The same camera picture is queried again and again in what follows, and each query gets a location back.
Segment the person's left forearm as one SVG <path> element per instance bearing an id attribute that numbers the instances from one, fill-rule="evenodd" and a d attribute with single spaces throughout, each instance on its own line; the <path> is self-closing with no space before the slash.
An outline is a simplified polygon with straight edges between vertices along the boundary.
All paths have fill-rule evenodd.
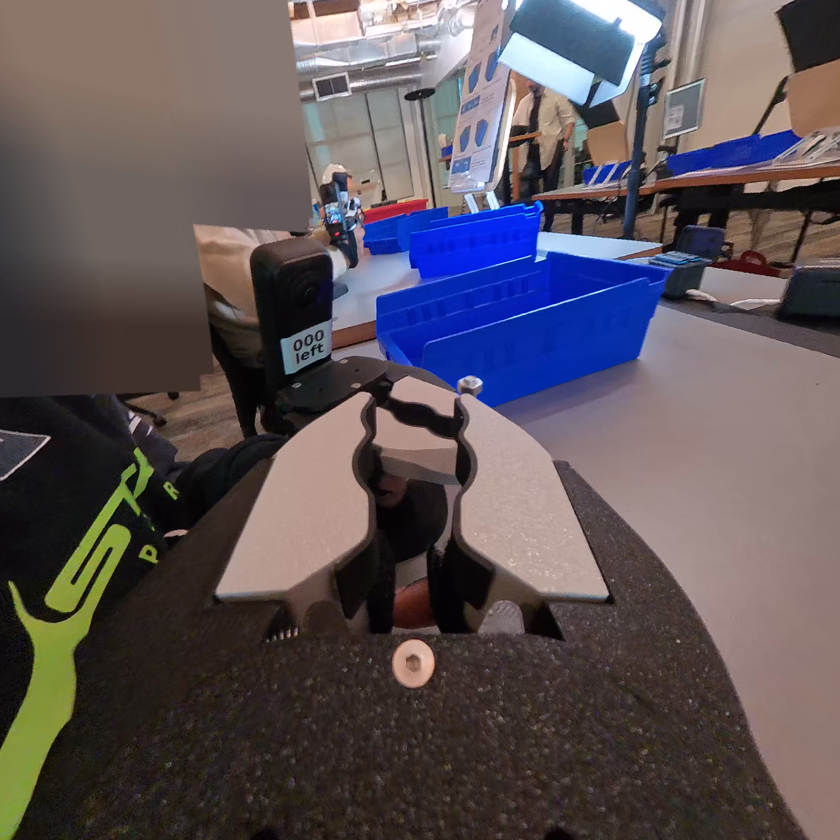
<path id="1" fill-rule="evenodd" d="M 229 448 L 214 448 L 190 462 L 174 462 L 166 478 L 197 520 L 221 501 L 260 461 L 288 442 L 282 434 L 258 434 Z"/>

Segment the roll-up banner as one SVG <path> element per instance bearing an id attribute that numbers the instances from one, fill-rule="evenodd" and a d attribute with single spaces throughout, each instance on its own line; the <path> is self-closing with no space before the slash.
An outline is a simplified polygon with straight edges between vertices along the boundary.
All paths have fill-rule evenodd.
<path id="1" fill-rule="evenodd" d="M 508 2 L 478 2 L 450 157 L 448 189 L 454 195 L 491 189 L 508 94 L 510 71 L 501 52 L 509 20 Z"/>

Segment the black and blue device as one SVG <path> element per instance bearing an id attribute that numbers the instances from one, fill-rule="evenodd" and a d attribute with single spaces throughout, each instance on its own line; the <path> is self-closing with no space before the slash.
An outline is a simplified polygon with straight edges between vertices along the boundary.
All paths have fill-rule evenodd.
<path id="1" fill-rule="evenodd" d="M 670 251 L 650 258 L 648 264 L 668 272 L 661 297 L 679 300 L 686 298 L 688 291 L 700 289 L 704 272 L 712 265 L 712 261 L 697 255 Z"/>

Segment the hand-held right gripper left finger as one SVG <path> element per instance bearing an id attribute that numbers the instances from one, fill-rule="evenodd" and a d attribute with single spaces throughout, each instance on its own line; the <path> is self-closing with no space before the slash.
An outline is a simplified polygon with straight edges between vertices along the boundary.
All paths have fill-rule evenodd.
<path id="1" fill-rule="evenodd" d="M 214 592 L 222 603 L 279 603 L 304 629 L 326 605 L 352 631 L 385 622 L 371 490 L 376 403 L 358 392 L 275 454 Z"/>

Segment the black floor lamp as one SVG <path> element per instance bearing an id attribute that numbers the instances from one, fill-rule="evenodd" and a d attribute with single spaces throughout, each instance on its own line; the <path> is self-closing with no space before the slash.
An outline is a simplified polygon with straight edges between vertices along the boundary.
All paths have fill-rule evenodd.
<path id="1" fill-rule="evenodd" d="M 432 151 L 429 144 L 425 106 L 426 100 L 430 99 L 433 95 L 433 88 L 415 87 L 404 95 L 404 100 L 413 106 L 413 110 L 416 112 L 413 117 L 419 120 L 419 125 L 421 126 L 419 137 L 422 139 L 422 160 L 425 163 L 424 172 L 427 182 L 427 189 L 424 192 L 427 194 L 426 197 L 429 199 L 432 208 L 437 208 L 438 200 L 435 188 L 436 166 L 433 165 Z"/>

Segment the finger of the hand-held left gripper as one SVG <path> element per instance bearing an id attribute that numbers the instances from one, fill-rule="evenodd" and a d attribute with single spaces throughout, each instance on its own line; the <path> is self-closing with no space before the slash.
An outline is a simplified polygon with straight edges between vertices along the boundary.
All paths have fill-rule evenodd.
<path id="1" fill-rule="evenodd" d="M 456 394 L 447 388 L 406 376 L 374 385 L 376 426 L 456 427 Z"/>
<path id="2" fill-rule="evenodd" d="M 458 446 L 451 438 L 378 437 L 366 448 L 379 459 L 388 475 L 450 487 L 459 484 L 456 477 Z"/>

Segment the black printed shirt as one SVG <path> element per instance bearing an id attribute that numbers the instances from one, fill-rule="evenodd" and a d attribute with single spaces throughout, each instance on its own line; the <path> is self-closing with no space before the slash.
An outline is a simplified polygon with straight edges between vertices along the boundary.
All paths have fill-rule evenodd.
<path id="1" fill-rule="evenodd" d="M 195 520 L 177 448 L 114 395 L 1 400 L 1 826 L 74 711 L 76 652 Z"/>

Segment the studio light on stand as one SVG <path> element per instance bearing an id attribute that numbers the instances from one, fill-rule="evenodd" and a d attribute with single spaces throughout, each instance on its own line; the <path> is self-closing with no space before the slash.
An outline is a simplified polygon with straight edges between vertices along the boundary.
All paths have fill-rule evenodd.
<path id="1" fill-rule="evenodd" d="M 648 109 L 662 88 L 653 76 L 666 45 L 664 6 L 645 1 L 514 3 L 500 63 L 520 76 L 593 110 L 637 78 L 636 117 L 627 177 L 623 237 L 633 238 L 642 185 Z"/>

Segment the grey tool case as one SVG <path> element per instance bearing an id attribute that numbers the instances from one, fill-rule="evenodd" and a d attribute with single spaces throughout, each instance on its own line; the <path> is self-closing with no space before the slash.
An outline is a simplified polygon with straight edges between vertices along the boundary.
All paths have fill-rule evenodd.
<path id="1" fill-rule="evenodd" d="M 793 268 L 774 317 L 806 324 L 839 323 L 839 259 L 819 259 Z"/>

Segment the black office chair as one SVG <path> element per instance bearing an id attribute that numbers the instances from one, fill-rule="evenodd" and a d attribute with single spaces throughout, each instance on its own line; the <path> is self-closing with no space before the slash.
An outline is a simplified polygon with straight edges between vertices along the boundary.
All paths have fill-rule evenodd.
<path id="1" fill-rule="evenodd" d="M 139 402 L 147 399 L 148 397 L 159 396 L 160 394 L 162 394 L 162 392 L 117 394 L 117 399 L 130 412 L 150 420 L 153 427 L 163 428 L 167 425 L 166 418 L 147 406 L 141 405 Z"/>

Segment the dark blue bag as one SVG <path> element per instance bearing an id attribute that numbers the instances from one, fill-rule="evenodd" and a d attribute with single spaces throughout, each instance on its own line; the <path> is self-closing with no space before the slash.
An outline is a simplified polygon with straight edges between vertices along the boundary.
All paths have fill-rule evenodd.
<path id="1" fill-rule="evenodd" d="M 725 235 L 724 228 L 687 225 L 677 235 L 672 250 L 715 262 L 722 256 Z"/>

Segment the red bag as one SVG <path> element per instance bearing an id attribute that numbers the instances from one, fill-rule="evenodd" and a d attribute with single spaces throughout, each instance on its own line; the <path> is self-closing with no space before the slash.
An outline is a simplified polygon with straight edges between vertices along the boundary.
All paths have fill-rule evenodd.
<path id="1" fill-rule="evenodd" d="M 754 250 L 746 250 L 737 257 L 723 259 L 715 263 L 715 268 L 732 270 L 761 277 L 780 277 L 781 269 L 771 264 L 765 256 Z"/>

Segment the black monitor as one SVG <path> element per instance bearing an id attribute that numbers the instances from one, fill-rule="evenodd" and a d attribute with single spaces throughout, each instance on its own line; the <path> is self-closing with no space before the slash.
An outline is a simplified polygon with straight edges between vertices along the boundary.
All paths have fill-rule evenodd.
<path id="1" fill-rule="evenodd" d="M 796 73 L 839 59 L 839 1 L 793 1 L 776 12 Z"/>

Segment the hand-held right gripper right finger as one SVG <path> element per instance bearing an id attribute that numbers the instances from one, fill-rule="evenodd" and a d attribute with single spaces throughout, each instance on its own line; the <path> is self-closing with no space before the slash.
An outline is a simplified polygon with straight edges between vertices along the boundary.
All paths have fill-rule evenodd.
<path id="1" fill-rule="evenodd" d="M 431 555 L 440 631 L 478 631 L 498 604 L 524 631 L 557 631 L 550 607 L 605 605 L 608 584 L 549 452 L 473 395 L 455 403 L 455 477 L 445 549 Z"/>

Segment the red plastic bin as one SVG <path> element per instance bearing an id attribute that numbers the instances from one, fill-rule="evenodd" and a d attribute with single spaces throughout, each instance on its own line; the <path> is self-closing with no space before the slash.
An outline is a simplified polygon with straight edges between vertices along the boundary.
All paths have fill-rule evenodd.
<path id="1" fill-rule="evenodd" d="M 373 224 L 386 219 L 410 215 L 427 209 L 428 199 L 414 198 L 391 203 L 380 203 L 371 206 L 363 212 L 363 224 Z"/>

